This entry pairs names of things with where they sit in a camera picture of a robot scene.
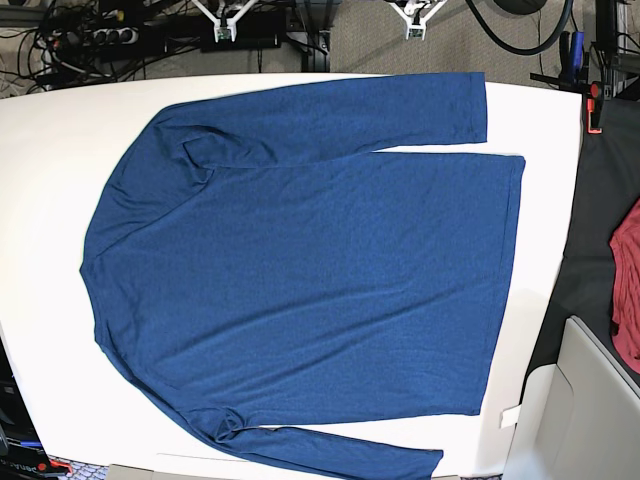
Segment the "blue long-sleeve T-shirt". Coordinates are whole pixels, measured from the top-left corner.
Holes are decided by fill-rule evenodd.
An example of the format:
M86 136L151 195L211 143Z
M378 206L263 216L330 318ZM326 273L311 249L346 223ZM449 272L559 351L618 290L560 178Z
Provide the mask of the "blue long-sleeve T-shirt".
M342 479L429 478L439 450L319 426L479 413L525 162L432 147L486 139L480 73L164 108L86 232L97 344L225 454Z

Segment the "orange clamp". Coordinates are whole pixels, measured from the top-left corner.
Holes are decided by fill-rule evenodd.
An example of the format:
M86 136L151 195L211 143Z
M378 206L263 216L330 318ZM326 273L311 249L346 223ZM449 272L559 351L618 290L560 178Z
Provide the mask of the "orange clamp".
M602 133L600 116L604 100L604 90L600 82L592 82L586 98L586 126L587 133L598 135Z

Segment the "red cloth pile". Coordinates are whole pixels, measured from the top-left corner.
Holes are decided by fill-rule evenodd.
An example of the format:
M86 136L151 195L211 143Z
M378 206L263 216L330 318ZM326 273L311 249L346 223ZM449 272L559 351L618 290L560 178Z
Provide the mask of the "red cloth pile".
M639 201L609 242L614 264L612 342L624 363L639 372Z

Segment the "beige plastic bin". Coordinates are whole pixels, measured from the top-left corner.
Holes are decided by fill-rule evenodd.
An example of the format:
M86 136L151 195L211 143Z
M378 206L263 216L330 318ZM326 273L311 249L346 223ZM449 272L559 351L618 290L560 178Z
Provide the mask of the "beige plastic bin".
M639 386L576 316L526 382L503 477L639 477Z

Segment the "blue handled tool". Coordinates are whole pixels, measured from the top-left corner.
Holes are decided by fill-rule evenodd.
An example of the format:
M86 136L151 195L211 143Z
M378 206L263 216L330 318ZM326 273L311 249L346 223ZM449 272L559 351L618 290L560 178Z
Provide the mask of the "blue handled tool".
M570 73L571 79L574 83L578 82L579 74L582 69L583 46L584 33L582 31L573 32L571 35L570 45Z

